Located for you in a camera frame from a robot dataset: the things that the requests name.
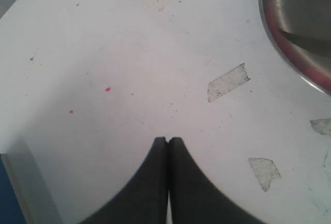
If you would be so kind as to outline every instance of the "stainless steel bowl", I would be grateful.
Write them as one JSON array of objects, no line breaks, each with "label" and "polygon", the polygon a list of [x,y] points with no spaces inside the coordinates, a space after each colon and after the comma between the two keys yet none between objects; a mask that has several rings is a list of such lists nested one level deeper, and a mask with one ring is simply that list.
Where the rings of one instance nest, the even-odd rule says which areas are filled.
[{"label": "stainless steel bowl", "polygon": [[264,28],[281,56],[331,94],[331,0],[259,0]]}]

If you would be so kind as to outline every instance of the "white table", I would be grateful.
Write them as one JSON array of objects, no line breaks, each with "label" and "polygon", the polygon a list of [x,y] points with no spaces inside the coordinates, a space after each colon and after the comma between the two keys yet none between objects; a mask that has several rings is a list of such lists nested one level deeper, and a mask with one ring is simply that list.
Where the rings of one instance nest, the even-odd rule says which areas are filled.
[{"label": "white table", "polygon": [[[0,152],[36,223],[92,214],[157,136],[182,137],[267,223],[331,221],[331,137],[310,125],[331,117],[331,98],[277,54],[258,0],[18,0],[0,20],[0,58]],[[251,80],[208,102],[209,82],[241,63]],[[281,174],[267,192],[249,158]]]}]

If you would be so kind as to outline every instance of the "table surface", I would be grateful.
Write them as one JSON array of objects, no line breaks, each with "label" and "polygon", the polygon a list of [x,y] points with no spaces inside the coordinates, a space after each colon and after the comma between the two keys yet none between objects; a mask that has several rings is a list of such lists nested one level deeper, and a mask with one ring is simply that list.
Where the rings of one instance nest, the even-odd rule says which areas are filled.
[{"label": "table surface", "polygon": [[[36,184],[43,206],[77,223],[128,182],[154,137],[179,136],[259,219],[331,221],[331,137],[310,124],[331,117],[331,98],[272,47],[258,0],[18,0],[0,20],[0,58],[0,152],[33,158],[12,162],[35,216]],[[209,102],[208,84],[242,63],[251,80]],[[249,158],[281,178],[264,191]]]}]

